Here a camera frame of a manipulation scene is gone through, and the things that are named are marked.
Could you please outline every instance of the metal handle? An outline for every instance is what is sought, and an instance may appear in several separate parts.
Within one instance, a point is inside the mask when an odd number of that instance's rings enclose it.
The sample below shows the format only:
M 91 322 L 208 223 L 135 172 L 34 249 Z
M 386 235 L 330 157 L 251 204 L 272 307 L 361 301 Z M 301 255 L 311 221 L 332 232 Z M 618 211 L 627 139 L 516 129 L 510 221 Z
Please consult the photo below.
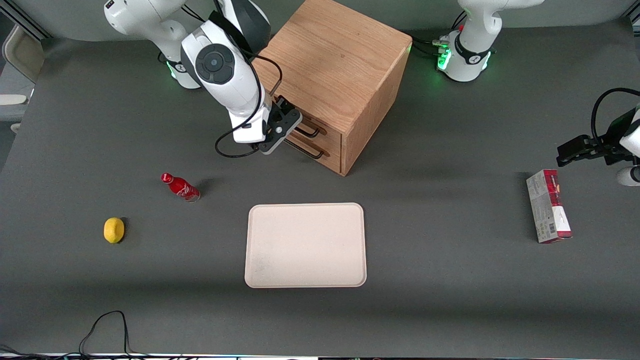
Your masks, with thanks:
M 302 135 L 306 136 L 307 138 L 310 138 L 310 139 L 315 138 L 320 133 L 320 128 L 319 127 L 317 127 L 316 130 L 313 133 L 308 133 L 308 132 L 300 129 L 299 127 L 296 127 L 295 130 L 297 132 L 301 133 Z
M 302 152 L 304 155 L 307 155 L 309 158 L 312 158 L 312 159 L 318 160 L 319 158 L 322 158 L 322 155 L 324 155 L 324 151 L 322 151 L 322 150 L 320 150 L 320 153 L 318 155 L 313 155 L 312 153 L 306 151 L 305 149 L 302 149 L 300 146 L 296 145 L 295 143 L 292 143 L 291 141 L 289 141 L 287 139 L 285 139 L 284 142 L 288 143 L 291 146 L 293 146 L 294 149 L 296 149 L 297 151 Z

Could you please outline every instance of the cardboard box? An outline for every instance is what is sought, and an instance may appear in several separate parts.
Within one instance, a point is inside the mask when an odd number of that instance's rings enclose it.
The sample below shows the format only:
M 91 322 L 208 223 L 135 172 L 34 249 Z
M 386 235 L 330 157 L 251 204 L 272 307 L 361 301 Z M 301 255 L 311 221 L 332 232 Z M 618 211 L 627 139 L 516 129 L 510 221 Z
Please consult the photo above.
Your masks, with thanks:
M 560 201 L 557 170 L 542 170 L 527 179 L 529 199 L 536 222 L 538 242 L 543 244 L 571 238 L 571 228 Z

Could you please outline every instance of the wall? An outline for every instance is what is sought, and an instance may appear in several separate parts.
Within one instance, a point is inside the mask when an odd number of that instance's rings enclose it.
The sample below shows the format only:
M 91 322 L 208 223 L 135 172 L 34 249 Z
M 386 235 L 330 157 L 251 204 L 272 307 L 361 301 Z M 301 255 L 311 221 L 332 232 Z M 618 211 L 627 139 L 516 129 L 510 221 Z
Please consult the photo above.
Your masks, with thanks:
M 77 40 L 120 40 L 104 20 L 105 0 L 14 0 L 56 37 Z M 254 0 L 269 17 L 274 31 L 284 24 L 303 0 Z M 455 0 L 338 0 L 338 2 L 399 29 L 448 28 L 460 13 Z M 591 25 L 619 17 L 634 0 L 546 0 L 542 5 L 502 13 L 511 28 Z M 189 0 L 202 17 L 213 9 L 212 0 Z M 174 19 L 188 31 L 199 24 L 180 12 Z

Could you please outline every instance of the bottle cap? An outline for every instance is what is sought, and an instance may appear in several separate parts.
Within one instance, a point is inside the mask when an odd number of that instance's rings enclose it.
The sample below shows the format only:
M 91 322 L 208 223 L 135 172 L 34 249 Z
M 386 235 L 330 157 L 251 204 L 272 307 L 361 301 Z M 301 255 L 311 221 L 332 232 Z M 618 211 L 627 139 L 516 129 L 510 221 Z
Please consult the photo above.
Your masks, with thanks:
M 173 181 L 173 176 L 168 172 L 165 172 L 164 174 L 162 174 L 161 179 L 163 183 L 170 184 Z

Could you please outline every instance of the coca-cola bottle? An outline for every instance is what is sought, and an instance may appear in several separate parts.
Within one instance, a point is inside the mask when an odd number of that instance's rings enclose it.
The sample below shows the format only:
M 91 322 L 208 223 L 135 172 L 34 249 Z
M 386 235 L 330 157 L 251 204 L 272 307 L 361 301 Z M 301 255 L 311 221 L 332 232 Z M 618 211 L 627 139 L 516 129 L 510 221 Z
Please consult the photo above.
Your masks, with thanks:
M 168 172 L 162 174 L 162 181 L 169 185 L 169 189 L 175 195 L 182 197 L 187 202 L 196 202 L 200 198 L 200 192 L 181 177 L 173 177 Z

